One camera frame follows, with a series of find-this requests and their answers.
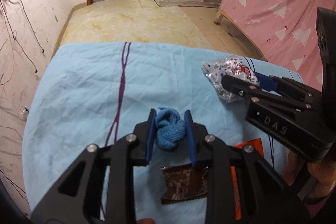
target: wooden bed frame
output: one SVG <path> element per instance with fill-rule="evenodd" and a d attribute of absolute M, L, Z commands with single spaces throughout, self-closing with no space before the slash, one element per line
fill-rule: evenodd
<path fill-rule="evenodd" d="M 220 25 L 223 17 L 225 17 L 226 19 L 228 19 L 234 26 L 236 26 L 236 28 L 238 28 L 239 31 L 242 32 L 243 35 L 245 35 L 245 37 L 251 42 L 251 44 L 258 50 L 258 52 L 260 53 L 260 55 L 262 56 L 260 60 L 262 61 L 267 61 L 267 59 L 265 58 L 264 54 L 261 52 L 261 50 L 257 47 L 257 45 L 253 42 L 253 40 L 233 21 L 231 20 L 231 18 L 221 9 L 218 9 L 218 12 L 216 14 L 214 23 L 216 25 Z"/>

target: pink curtain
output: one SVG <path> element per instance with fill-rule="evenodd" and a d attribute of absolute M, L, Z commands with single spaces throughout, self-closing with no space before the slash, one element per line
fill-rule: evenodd
<path fill-rule="evenodd" d="M 336 0 L 222 0 L 220 9 L 273 64 L 297 71 L 306 85 L 322 90 L 316 33 L 317 7 Z"/>

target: orange package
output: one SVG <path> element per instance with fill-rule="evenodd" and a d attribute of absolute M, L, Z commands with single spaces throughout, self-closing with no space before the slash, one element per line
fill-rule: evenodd
<path fill-rule="evenodd" d="M 258 153 L 263 157 L 264 156 L 264 149 L 263 143 L 261 139 L 255 139 L 248 142 L 237 144 L 236 148 L 243 148 L 245 145 L 250 144 L 253 148 L 258 151 Z M 239 190 L 238 190 L 238 181 L 236 175 L 236 168 L 231 166 L 231 176 L 232 176 L 232 184 L 233 184 L 233 191 L 234 191 L 234 199 L 235 199 L 235 209 L 236 209 L 236 220 L 240 220 L 242 218 L 242 211 L 240 207 L 240 199 L 239 199 Z"/>

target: bed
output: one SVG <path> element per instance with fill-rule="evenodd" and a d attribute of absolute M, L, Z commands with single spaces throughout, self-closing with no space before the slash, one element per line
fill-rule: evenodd
<path fill-rule="evenodd" d="M 262 138 L 271 162 L 268 137 L 244 120 L 244 102 L 222 103 L 203 75 L 202 62 L 230 54 L 163 43 L 74 43 L 60 47 L 36 91 L 22 145 L 24 181 L 33 210 L 49 187 L 90 143 L 104 146 L 118 111 L 119 139 L 146 121 L 151 108 L 190 110 L 195 122 L 229 145 Z M 243 58 L 253 70 L 302 82 L 298 73 Z M 282 174 L 287 149 L 274 143 L 275 168 Z M 173 153 L 154 147 L 146 168 L 134 168 L 137 218 L 161 223 L 204 223 L 206 199 L 161 205 L 165 183 L 160 167 L 190 162 L 186 143 Z"/>
<path fill-rule="evenodd" d="M 336 0 L 222 0 L 215 18 L 229 19 L 263 56 L 299 72 L 306 85 L 322 90 L 317 8 L 335 10 Z"/>

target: wooden bed leg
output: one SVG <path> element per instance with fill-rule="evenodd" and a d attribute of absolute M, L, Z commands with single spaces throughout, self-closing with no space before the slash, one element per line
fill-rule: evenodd
<path fill-rule="evenodd" d="M 222 11 L 220 9 L 218 9 L 218 12 L 216 14 L 215 20 L 213 23 L 215 23 L 216 25 L 219 25 L 223 19 L 224 15 L 222 14 Z"/>

